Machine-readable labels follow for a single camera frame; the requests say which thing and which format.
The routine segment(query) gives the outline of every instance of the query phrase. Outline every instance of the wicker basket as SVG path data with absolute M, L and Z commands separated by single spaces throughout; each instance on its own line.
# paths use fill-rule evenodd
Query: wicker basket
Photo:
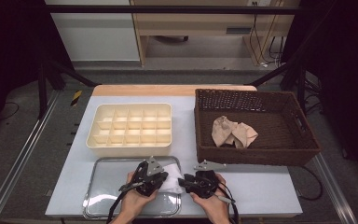
M 321 149 L 291 92 L 196 90 L 199 162 L 304 165 Z M 217 147 L 213 121 L 221 116 L 253 127 L 258 136 L 246 149 Z

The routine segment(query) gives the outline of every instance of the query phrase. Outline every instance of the stainless steel tray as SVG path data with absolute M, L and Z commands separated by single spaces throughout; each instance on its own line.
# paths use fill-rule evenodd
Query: stainless steel tray
M 175 157 L 154 157 L 161 166 L 177 163 Z M 83 215 L 87 219 L 104 219 L 121 193 L 118 189 L 126 183 L 127 173 L 134 171 L 138 164 L 148 158 L 100 158 L 95 162 L 89 182 L 89 189 L 83 202 Z M 121 203 L 114 216 L 120 211 Z M 140 217 L 171 217 L 181 207 L 180 194 L 159 193 L 156 200 L 147 204 Z

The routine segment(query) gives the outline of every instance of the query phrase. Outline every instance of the table surface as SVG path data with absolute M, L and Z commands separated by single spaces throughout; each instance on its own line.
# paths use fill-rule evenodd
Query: table surface
M 83 202 L 95 162 L 86 146 L 96 108 L 101 104 L 167 103 L 172 106 L 172 144 L 183 174 L 194 174 L 197 162 L 194 103 L 195 89 L 256 91 L 251 86 L 231 85 L 102 85 L 94 89 L 79 125 L 60 178 L 46 211 L 51 217 L 82 217 Z M 227 181 L 241 217 L 293 217 L 302 209 L 287 167 L 229 164 L 219 171 Z M 205 217 L 188 194 L 182 194 L 176 217 Z

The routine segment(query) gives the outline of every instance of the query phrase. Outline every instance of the human hand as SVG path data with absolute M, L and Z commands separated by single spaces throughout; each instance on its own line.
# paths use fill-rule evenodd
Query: human hand
M 226 189 L 224 186 L 226 184 L 226 180 L 220 175 L 216 174 L 217 179 L 219 180 L 220 188 Z M 216 196 L 212 196 L 208 199 L 202 199 L 197 194 L 191 192 L 191 197 L 193 198 L 194 203 L 197 203 L 202 209 L 205 211 L 208 219 L 213 224 L 226 224 L 229 223 L 228 220 L 228 204 L 221 201 Z M 225 194 L 220 190 L 217 189 L 215 195 L 225 197 Z
M 127 174 L 127 183 L 130 183 L 134 172 Z M 131 223 L 144 209 L 145 205 L 155 200 L 158 190 L 156 189 L 149 197 L 144 196 L 135 189 L 127 192 L 121 201 L 121 210 L 118 216 L 111 222 L 114 223 Z

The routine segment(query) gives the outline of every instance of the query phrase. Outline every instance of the wall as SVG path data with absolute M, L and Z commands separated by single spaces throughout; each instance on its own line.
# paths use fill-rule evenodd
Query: wall
M 47 5 L 129 5 L 128 0 L 46 0 Z M 72 61 L 139 61 L 131 14 L 51 14 Z

